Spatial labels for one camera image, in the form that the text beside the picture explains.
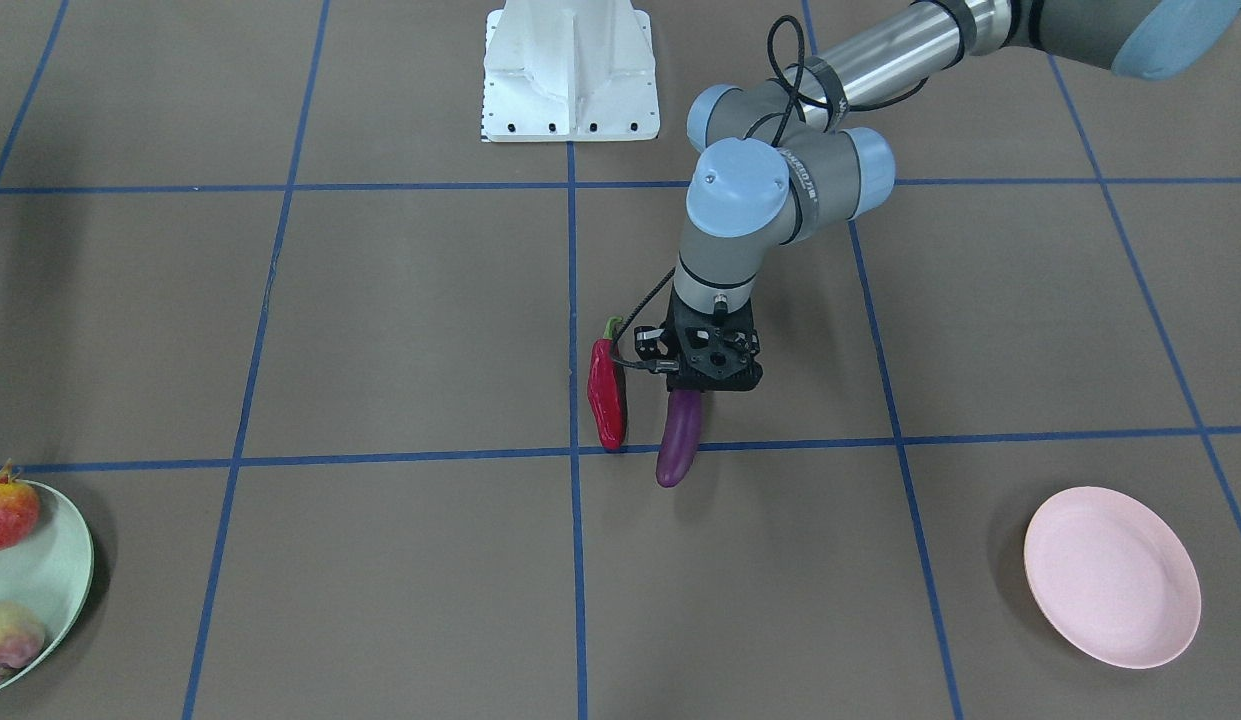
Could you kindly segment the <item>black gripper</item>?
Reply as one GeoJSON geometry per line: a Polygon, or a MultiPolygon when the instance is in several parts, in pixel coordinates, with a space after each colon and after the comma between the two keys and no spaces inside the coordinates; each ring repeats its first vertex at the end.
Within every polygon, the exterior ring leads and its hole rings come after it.
{"type": "Polygon", "coordinates": [[[671,307],[665,328],[671,331],[671,360],[676,364],[675,372],[666,375],[670,391],[748,392],[763,377],[751,307],[719,319],[690,307],[671,307]]]}

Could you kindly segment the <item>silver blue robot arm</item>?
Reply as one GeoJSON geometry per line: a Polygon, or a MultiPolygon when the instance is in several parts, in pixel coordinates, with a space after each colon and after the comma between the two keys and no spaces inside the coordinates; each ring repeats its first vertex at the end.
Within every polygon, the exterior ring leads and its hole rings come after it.
{"type": "Polygon", "coordinates": [[[848,115],[917,94],[963,60],[1026,47],[1160,81],[1190,68],[1241,1],[913,1],[753,88],[720,84],[688,110],[697,165],[671,299],[635,350],[671,392],[745,392],[762,377],[751,295],[769,250],[879,209],[896,181],[889,142],[848,115]]]}

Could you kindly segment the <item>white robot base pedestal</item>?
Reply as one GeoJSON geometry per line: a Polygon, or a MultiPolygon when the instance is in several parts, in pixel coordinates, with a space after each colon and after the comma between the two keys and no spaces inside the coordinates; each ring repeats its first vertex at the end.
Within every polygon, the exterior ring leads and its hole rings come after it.
{"type": "Polygon", "coordinates": [[[630,1],[486,14],[480,142],[648,142],[661,129],[652,17],[630,1]]]}

